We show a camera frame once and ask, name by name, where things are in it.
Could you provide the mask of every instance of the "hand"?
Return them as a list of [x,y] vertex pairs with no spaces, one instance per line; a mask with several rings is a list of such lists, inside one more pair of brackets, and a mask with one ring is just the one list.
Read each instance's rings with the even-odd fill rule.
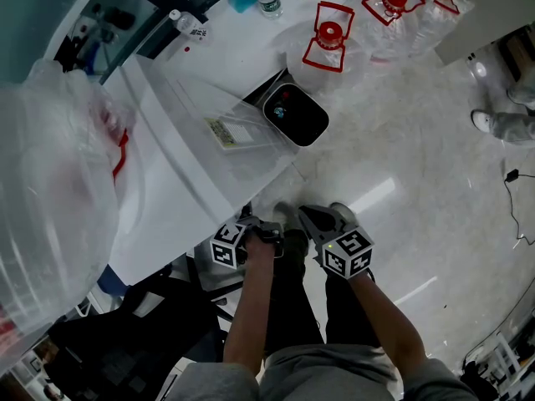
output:
[[262,242],[254,232],[251,232],[246,239],[245,249],[247,250],[247,261],[250,263],[273,262],[275,257],[275,245]]

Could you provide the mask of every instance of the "bottle cap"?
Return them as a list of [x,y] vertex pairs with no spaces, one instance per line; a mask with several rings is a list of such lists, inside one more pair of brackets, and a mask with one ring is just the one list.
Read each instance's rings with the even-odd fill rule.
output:
[[173,9],[169,12],[169,18],[173,21],[178,21],[181,18],[181,15],[181,12],[176,9]]

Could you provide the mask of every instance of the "white floor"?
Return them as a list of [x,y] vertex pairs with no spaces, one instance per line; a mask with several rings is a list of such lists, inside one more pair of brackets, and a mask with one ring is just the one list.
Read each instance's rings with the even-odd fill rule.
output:
[[[377,283],[416,325],[428,355],[453,370],[535,275],[535,246],[517,244],[502,183],[514,168],[535,174],[533,151],[484,135],[470,120],[474,108],[525,110],[507,100],[511,80],[493,54],[478,58],[486,71],[479,82],[464,61],[443,68],[432,53],[331,95],[328,130],[253,202],[264,218],[280,200],[352,206],[376,244]],[[534,189],[535,180],[512,185],[530,238]],[[308,264],[305,287],[324,328],[324,275]],[[505,327],[514,333],[516,325]]]

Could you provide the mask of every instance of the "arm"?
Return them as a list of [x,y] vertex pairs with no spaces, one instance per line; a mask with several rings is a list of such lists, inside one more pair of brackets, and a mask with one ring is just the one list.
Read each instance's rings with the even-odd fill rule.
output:
[[268,331],[275,249],[253,234],[247,240],[246,248],[247,272],[225,343],[223,362],[241,364],[256,376],[260,371]]
[[349,279],[386,354],[405,379],[427,359],[420,334],[365,272]]

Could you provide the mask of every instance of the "black pants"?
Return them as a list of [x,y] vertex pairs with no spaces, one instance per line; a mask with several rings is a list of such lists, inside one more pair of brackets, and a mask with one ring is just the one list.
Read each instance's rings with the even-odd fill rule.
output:
[[[303,344],[324,343],[318,323],[303,288],[304,257],[308,240],[299,230],[287,231],[284,256],[275,259],[265,356]],[[329,321],[327,343],[380,343],[349,283],[342,277],[328,276],[325,282]]]

